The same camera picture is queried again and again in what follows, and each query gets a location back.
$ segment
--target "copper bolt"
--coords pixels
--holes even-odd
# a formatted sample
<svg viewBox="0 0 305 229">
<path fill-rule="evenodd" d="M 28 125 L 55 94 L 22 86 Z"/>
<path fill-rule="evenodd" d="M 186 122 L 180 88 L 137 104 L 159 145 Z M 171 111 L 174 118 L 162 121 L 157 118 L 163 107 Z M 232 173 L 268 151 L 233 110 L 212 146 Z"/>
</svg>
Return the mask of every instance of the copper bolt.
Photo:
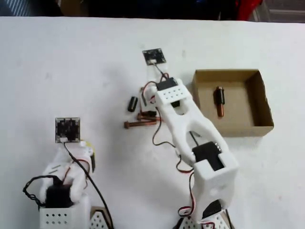
<svg viewBox="0 0 305 229">
<path fill-rule="evenodd" d="M 157 122 L 156 121 L 142 121 L 142 122 L 124 122 L 124 128 L 125 129 L 129 129 L 129 127 L 133 127 L 133 126 L 142 126 L 142 125 L 156 125 Z"/>
<path fill-rule="evenodd" d="M 224 105 L 223 104 L 217 105 L 217 115 L 218 115 L 218 117 L 224 116 Z"/>
<path fill-rule="evenodd" d="M 138 113 L 137 119 L 138 120 L 145 119 L 145 120 L 152 120 L 152 121 L 162 121 L 162 119 L 160 117 L 144 116 L 144 115 L 141 115 L 141 113 Z"/>
</svg>

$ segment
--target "cardboard box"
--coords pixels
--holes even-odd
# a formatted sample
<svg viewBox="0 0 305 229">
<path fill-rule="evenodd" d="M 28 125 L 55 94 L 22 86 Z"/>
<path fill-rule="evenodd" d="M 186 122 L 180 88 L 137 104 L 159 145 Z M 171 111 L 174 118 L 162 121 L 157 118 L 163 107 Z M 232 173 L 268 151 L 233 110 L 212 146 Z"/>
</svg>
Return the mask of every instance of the cardboard box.
<svg viewBox="0 0 305 229">
<path fill-rule="evenodd" d="M 224 88 L 224 117 L 217 115 L 213 93 Z M 274 128 L 259 70 L 196 70 L 193 99 L 222 136 L 264 136 Z"/>
</svg>

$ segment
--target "red object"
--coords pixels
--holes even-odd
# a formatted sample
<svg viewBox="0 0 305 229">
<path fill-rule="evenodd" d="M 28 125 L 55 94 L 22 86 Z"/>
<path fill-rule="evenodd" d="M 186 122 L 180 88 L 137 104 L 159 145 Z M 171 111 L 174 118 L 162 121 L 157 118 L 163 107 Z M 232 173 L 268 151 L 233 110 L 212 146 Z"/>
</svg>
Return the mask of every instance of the red object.
<svg viewBox="0 0 305 229">
<path fill-rule="evenodd" d="M 263 0 L 241 0 L 237 20 L 247 21 L 253 10 L 262 3 Z"/>
</svg>

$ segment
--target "white plastic housing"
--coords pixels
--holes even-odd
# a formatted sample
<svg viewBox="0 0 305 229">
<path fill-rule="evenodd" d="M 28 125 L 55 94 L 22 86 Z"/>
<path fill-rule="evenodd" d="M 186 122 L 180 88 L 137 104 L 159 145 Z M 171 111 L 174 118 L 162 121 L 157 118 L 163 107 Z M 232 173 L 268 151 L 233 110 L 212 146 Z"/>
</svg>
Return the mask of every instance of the white plastic housing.
<svg viewBox="0 0 305 229">
<path fill-rule="evenodd" d="M 192 218 L 200 221 L 203 211 L 213 201 L 220 200 L 223 209 L 230 205 L 238 163 L 213 123 L 201 113 L 182 81 L 176 81 L 178 86 L 162 91 L 157 91 L 156 87 L 152 86 L 150 90 L 155 92 L 155 106 L 172 134 L 177 153 L 185 163 L 194 167 L 193 193 L 196 208 Z M 171 105 L 176 101 L 180 101 L 179 108 L 173 108 Z M 224 168 L 214 171 L 207 160 L 196 163 L 195 155 L 186 140 L 190 131 L 195 131 L 205 140 L 218 144 L 221 149 L 218 157 Z"/>
<path fill-rule="evenodd" d="M 70 198 L 73 203 L 78 203 L 83 190 L 87 186 L 86 184 L 86 175 L 84 171 L 76 164 L 73 163 L 71 157 L 69 156 L 67 150 L 62 144 L 58 144 L 58 152 L 55 156 L 55 159 L 48 164 L 47 168 L 44 170 L 43 175 L 55 175 L 59 179 L 63 180 L 66 172 L 68 171 L 64 184 L 72 184 L 70 189 Z M 91 156 L 93 154 L 93 149 L 86 146 L 86 142 L 82 141 L 79 143 L 66 143 L 66 147 L 77 159 L 85 160 L 89 163 L 80 161 L 85 169 L 90 170 L 89 174 L 92 174 L 92 162 Z M 49 186 L 53 185 L 52 178 L 43 178 L 42 186 L 40 189 L 40 201 L 45 203 L 46 201 L 46 191 Z"/>
<path fill-rule="evenodd" d="M 40 208 L 40 229 L 89 229 L 90 210 L 90 200 L 85 194 L 70 208 Z"/>
</svg>

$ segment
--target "metal bolt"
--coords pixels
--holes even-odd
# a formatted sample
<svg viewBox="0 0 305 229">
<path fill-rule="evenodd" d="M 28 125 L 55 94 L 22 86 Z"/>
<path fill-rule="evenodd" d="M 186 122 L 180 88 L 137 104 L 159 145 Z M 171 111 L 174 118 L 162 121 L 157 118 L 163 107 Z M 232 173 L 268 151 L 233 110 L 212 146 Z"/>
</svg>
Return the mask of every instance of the metal bolt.
<svg viewBox="0 0 305 229">
<path fill-rule="evenodd" d="M 138 113 L 137 119 L 138 120 L 146 119 L 146 120 L 152 120 L 152 121 L 161 121 L 162 120 L 160 117 L 144 116 L 144 115 L 141 115 L 141 113 Z"/>
<path fill-rule="evenodd" d="M 156 125 L 157 122 L 156 121 L 142 121 L 142 122 L 124 122 L 124 128 L 125 129 L 129 129 L 129 127 L 133 127 L 133 126 L 143 126 L 143 125 Z"/>
</svg>

